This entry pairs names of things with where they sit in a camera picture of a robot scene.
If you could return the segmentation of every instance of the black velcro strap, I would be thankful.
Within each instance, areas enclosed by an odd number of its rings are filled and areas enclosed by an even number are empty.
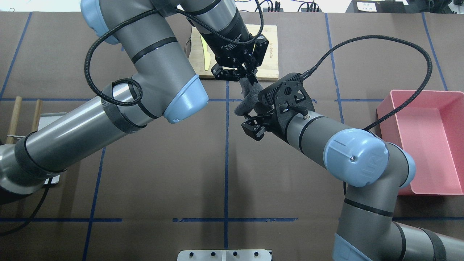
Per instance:
[[[443,242],[437,236],[437,234],[425,228],[420,228],[420,229],[423,230],[427,234],[427,236],[429,236],[430,241],[432,241],[433,261],[446,261],[446,249],[445,249],[445,246],[443,245]]]
[[[156,43],[154,44],[150,44],[149,46],[143,48],[140,52],[136,53],[133,57],[132,57],[132,63],[136,63],[140,58],[144,57],[145,55],[147,55],[149,52],[151,51],[154,51],[162,46],[165,46],[169,43],[174,43],[174,42],[177,42],[177,38],[176,37],[169,37],[169,38],[165,38],[163,40],[160,40],[160,41],[157,41]]]
[[[403,231],[403,228],[396,222],[393,222],[398,227],[398,230],[400,231],[401,235],[401,254],[400,257],[398,258],[398,261],[403,261],[405,254],[406,254],[406,237],[405,237],[405,232]]]
[[[30,176],[37,178],[39,180],[53,178],[55,176],[58,176],[61,172],[66,171],[66,170],[60,170],[60,171],[46,170],[40,167],[31,158],[31,155],[29,155],[29,152],[27,152],[26,141],[27,141],[27,138],[30,137],[30,135],[34,134],[35,132],[31,132],[26,137],[20,139],[14,147],[14,157],[16,158],[16,161],[18,162],[21,169],[24,170]]]
[[[129,85],[129,92],[130,92],[130,94],[132,95],[132,98],[133,98],[134,100],[137,99],[137,93],[135,92],[134,86],[133,86],[131,83],[129,83],[128,85]],[[149,111],[147,110],[147,108],[143,105],[142,101],[138,102],[137,105],[139,106],[140,110],[142,110],[143,113],[145,113],[148,117],[150,117],[150,118],[152,118],[152,119],[157,119],[157,118],[159,118],[159,117],[153,115],[153,113],[149,112]]]
[[[105,87],[102,93],[114,98],[113,86],[109,85]],[[129,120],[126,114],[121,113],[121,111],[119,110],[119,107],[116,104],[112,104],[102,99],[102,106],[103,106],[103,110],[106,113],[106,116],[108,116],[112,124],[116,126],[122,132],[131,134],[131,133],[137,132],[140,129],[145,128],[146,126],[146,125],[138,126],[135,123],[133,123],[131,120]]]
[[[369,212],[372,212],[372,213],[376,213],[376,214],[384,215],[384,216],[388,216],[388,217],[393,217],[393,212],[388,212],[388,211],[385,211],[385,210],[376,209],[376,208],[373,208],[373,207],[370,207],[370,206],[367,206],[367,205],[364,205],[364,204],[349,200],[347,198],[345,198],[345,203],[348,204],[348,205],[351,205],[351,206],[353,206],[355,208],[363,209],[365,211],[369,211]]]

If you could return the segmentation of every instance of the wooden dowel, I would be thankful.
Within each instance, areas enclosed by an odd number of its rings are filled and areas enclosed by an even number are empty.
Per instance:
[[[16,135],[16,128],[18,127],[19,113],[21,112],[21,102],[23,98],[17,96],[14,101],[13,114],[11,115],[10,128],[8,129],[8,135]],[[13,137],[6,137],[7,144],[13,144]]]
[[[31,132],[37,131],[39,129],[39,120],[40,112],[42,111],[42,104],[42,100],[37,100],[37,102],[35,103],[34,120],[32,121]]]

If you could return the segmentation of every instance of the black cable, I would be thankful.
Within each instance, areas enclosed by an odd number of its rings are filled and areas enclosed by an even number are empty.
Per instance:
[[[270,10],[271,8],[274,8],[274,4],[272,3],[271,0],[264,0],[262,1],[261,3],[259,3],[259,5],[256,7],[255,9],[255,12],[258,10],[258,9],[261,9],[261,5],[264,4],[264,2],[267,2],[267,8],[268,10]]]
[[[259,7],[260,4],[259,4],[259,1],[258,0],[255,0],[257,6]],[[259,28],[259,31],[258,33],[256,34],[255,37],[253,37],[252,39],[246,41],[246,42],[239,42],[239,41],[235,41],[235,40],[232,40],[232,39],[228,39],[222,35],[220,35],[217,31],[215,31],[213,28],[211,28],[210,26],[208,26],[207,24],[203,23],[202,21],[200,21],[199,19],[197,19],[196,17],[190,15],[189,13],[186,13],[182,10],[179,10],[179,9],[176,9],[176,11],[180,14],[183,14],[185,16],[187,16],[188,18],[190,18],[191,20],[195,21],[196,23],[198,23],[200,26],[204,27],[205,29],[207,29],[208,31],[210,31],[211,33],[215,34],[216,36],[220,37],[221,39],[223,40],[226,40],[230,43],[233,43],[233,44],[236,44],[236,45],[247,45],[247,44],[250,44],[250,43],[253,43],[255,42],[258,37],[260,36],[260,34],[263,32],[263,27],[264,27],[264,18],[263,18],[263,12],[261,10],[261,8],[258,8],[259,9],[259,18],[261,20],[261,26]],[[119,105],[119,106],[133,106],[137,103],[139,103],[141,100],[142,100],[142,95],[143,95],[143,92],[142,92],[142,87],[140,86],[140,84],[133,80],[133,79],[130,79],[130,78],[125,78],[125,79],[120,79],[120,80],[117,80],[115,81],[114,83],[127,83],[127,84],[132,84],[134,85],[137,90],[138,90],[138,94],[137,94],[137,98],[134,99],[134,101],[131,101],[131,102],[122,102],[122,101],[118,101],[108,95],[105,95],[103,94],[96,86],[95,86],[95,83],[93,82],[92,80],[92,77],[90,75],[90,61],[92,60],[92,56],[93,56],[93,53],[95,52],[95,50],[97,49],[97,47],[103,43],[108,37],[110,37],[111,35],[113,35],[115,32],[117,32],[118,30],[120,30],[121,28],[125,27],[125,26],[128,26],[130,24],[133,24],[135,22],[137,22],[138,20],[144,18],[144,17],[147,17],[149,15],[152,15],[154,13],[158,13],[158,10],[156,9],[152,9],[152,10],[149,10],[149,11],[146,11],[146,12],[143,12],[139,15],[136,15],[122,23],[120,23],[119,25],[117,25],[116,27],[114,27],[113,29],[109,30],[108,32],[106,32],[104,35],[102,35],[100,38],[98,38],[89,48],[89,51],[87,52],[87,55],[85,56],[85,62],[84,62],[84,76],[85,76],[85,80],[87,81],[87,84],[89,85],[90,89],[97,95],[99,96],[100,98],[102,98],[103,100],[109,102],[109,103],[112,103],[112,104],[116,104],[116,105]]]
[[[158,10],[149,10],[149,11],[146,11],[146,12],[143,12],[139,15],[136,15],[122,23],[120,23],[119,25],[117,25],[115,28],[109,30],[108,32],[106,32],[104,35],[102,35],[100,38],[97,39],[97,41],[95,41],[95,43],[92,44],[92,46],[90,46],[89,48],[89,51],[87,52],[87,55],[85,56],[85,62],[84,62],[84,76],[85,76],[85,80],[87,81],[87,84],[89,85],[90,89],[97,95],[99,96],[100,98],[102,98],[103,100],[109,102],[109,103],[112,103],[112,104],[116,104],[116,105],[119,105],[119,106],[133,106],[137,103],[139,103],[141,100],[142,100],[142,87],[140,86],[140,84],[138,82],[136,82],[135,80],[133,79],[129,79],[129,78],[125,78],[125,79],[120,79],[118,80],[117,82],[119,83],[128,83],[128,84],[132,84],[134,85],[137,90],[138,90],[138,94],[137,94],[137,98],[134,99],[134,101],[131,101],[131,102],[122,102],[122,101],[118,101],[108,95],[105,95],[103,94],[94,84],[93,80],[92,80],[92,77],[90,76],[90,61],[92,60],[92,55],[94,53],[94,51],[97,49],[97,47],[103,43],[108,37],[110,37],[111,35],[113,35],[115,32],[117,32],[118,30],[120,30],[121,28],[125,27],[125,26],[128,26],[132,23],[135,23],[137,22],[138,20],[144,18],[144,17],[147,17],[151,14],[154,14],[154,13],[158,13]]]
[[[297,10],[296,12],[299,12],[300,9],[301,9],[301,7],[302,7],[304,4],[306,4],[306,6],[307,6],[306,9],[309,9],[309,2],[304,2],[304,3],[302,3],[302,4],[300,5],[300,7],[298,7],[298,10]]]
[[[260,3],[258,0],[255,0],[257,6],[259,7]],[[204,27],[205,29],[207,29],[208,31],[210,31],[212,34],[218,36],[219,38],[225,40],[225,41],[228,41],[229,43],[233,43],[233,44],[236,44],[236,45],[247,45],[247,44],[250,44],[250,43],[254,43],[256,42],[256,40],[258,39],[258,37],[260,36],[260,34],[263,32],[263,28],[264,28],[264,18],[263,18],[263,11],[261,10],[261,8],[258,8],[259,10],[259,19],[261,20],[261,25],[259,27],[259,31],[258,33],[255,35],[255,37],[253,37],[252,39],[248,40],[248,41],[245,41],[245,42],[239,42],[239,41],[235,41],[235,40],[232,40],[232,39],[228,39],[227,37],[224,37],[222,36],[221,34],[219,34],[219,32],[215,31],[213,28],[211,28],[209,25],[203,23],[202,21],[200,21],[198,18],[194,17],[193,15],[189,14],[189,13],[186,13],[180,9],[176,9],[176,11],[182,15],[185,15],[187,16],[189,19],[191,19],[192,21],[194,21],[195,23],[199,24],[200,26]]]
[[[342,47],[345,44],[349,44],[349,43],[359,41],[359,40],[363,40],[363,39],[383,39],[383,40],[389,40],[389,41],[393,41],[393,42],[397,42],[397,43],[401,43],[401,44],[410,46],[410,47],[416,49],[417,51],[419,51],[424,56],[425,60],[427,61],[427,73],[425,74],[424,81],[421,83],[419,88],[411,95],[411,97],[408,100],[403,102],[403,104],[401,104],[396,109],[394,109],[391,112],[387,113],[385,116],[383,116],[382,118],[378,119],[377,121],[373,122],[372,124],[370,124],[369,126],[367,126],[366,128],[363,129],[363,130],[367,131],[367,130],[370,130],[371,128],[379,125],[384,120],[390,118],[395,113],[402,110],[404,107],[406,107],[408,104],[410,104],[420,94],[420,92],[425,88],[425,86],[429,82],[430,76],[432,75],[432,60],[430,59],[429,54],[422,47],[420,47],[419,45],[413,44],[411,42],[408,42],[408,41],[405,41],[405,40],[402,40],[402,39],[398,39],[398,38],[394,38],[394,37],[390,37],[390,36],[384,36],[384,35],[365,35],[365,36],[360,36],[360,37],[356,37],[356,38],[353,38],[353,39],[346,40],[346,41],[344,41],[342,43],[339,43],[336,46],[334,46],[332,49],[330,49],[327,53],[325,53],[322,56],[322,58],[316,63],[315,66],[313,66],[311,69],[309,69],[309,70],[305,71],[304,73],[302,73],[301,78],[303,80],[305,80],[309,76],[311,76],[311,74],[313,74],[314,71],[317,70],[319,65],[321,65],[321,63],[336,49]]]
[[[314,5],[315,2],[312,2],[311,5],[309,6],[309,10],[306,10],[306,12],[308,13],[313,13],[313,9],[315,10],[316,9],[316,6]]]
[[[44,203],[45,198],[47,197],[48,189],[50,189],[50,184],[51,183],[52,183],[52,179],[50,178],[50,179],[48,179],[48,183],[46,184],[45,191],[44,191],[44,194],[42,195],[42,198],[40,199],[37,207],[34,209],[34,212],[32,212],[32,214],[29,216],[27,221],[22,223],[20,226],[18,226],[16,228],[13,228],[13,229],[5,231],[5,232],[0,232],[0,236],[7,236],[7,235],[10,235],[10,234],[13,234],[15,232],[20,231],[21,229],[26,227],[35,218],[35,215],[39,211],[40,207],[42,207],[42,204]]]

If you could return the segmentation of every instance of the label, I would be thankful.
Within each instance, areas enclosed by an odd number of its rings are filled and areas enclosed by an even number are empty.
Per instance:
[[[356,2],[358,5],[358,10],[359,11],[364,11],[364,12],[376,12],[377,9],[375,8],[375,3],[362,3],[362,2]]]

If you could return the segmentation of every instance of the brown table surface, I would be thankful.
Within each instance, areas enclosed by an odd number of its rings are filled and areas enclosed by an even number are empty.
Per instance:
[[[242,15],[259,23],[257,14]],[[464,91],[464,15],[265,13],[264,19],[278,26],[280,76],[309,69],[330,45],[383,34],[430,53],[426,90]],[[183,46],[189,23],[180,15],[168,21]],[[0,13],[2,140],[16,96],[24,98],[22,135],[36,99],[48,113],[69,112],[94,97],[83,63],[95,39],[80,13]],[[391,89],[416,89],[425,65],[412,48],[365,40],[337,50],[305,87],[317,112],[362,128]],[[97,86],[133,73],[121,45],[97,49]],[[247,137],[243,118],[233,114],[242,98],[237,83],[203,83],[216,101],[196,115],[178,124],[160,118],[71,166],[37,219],[0,238],[0,260],[176,260],[183,249],[225,247],[272,249],[274,260],[331,260],[342,182],[271,134],[260,142]],[[0,206],[0,230],[19,225],[41,195]],[[464,197],[400,197],[395,219],[464,239]]]

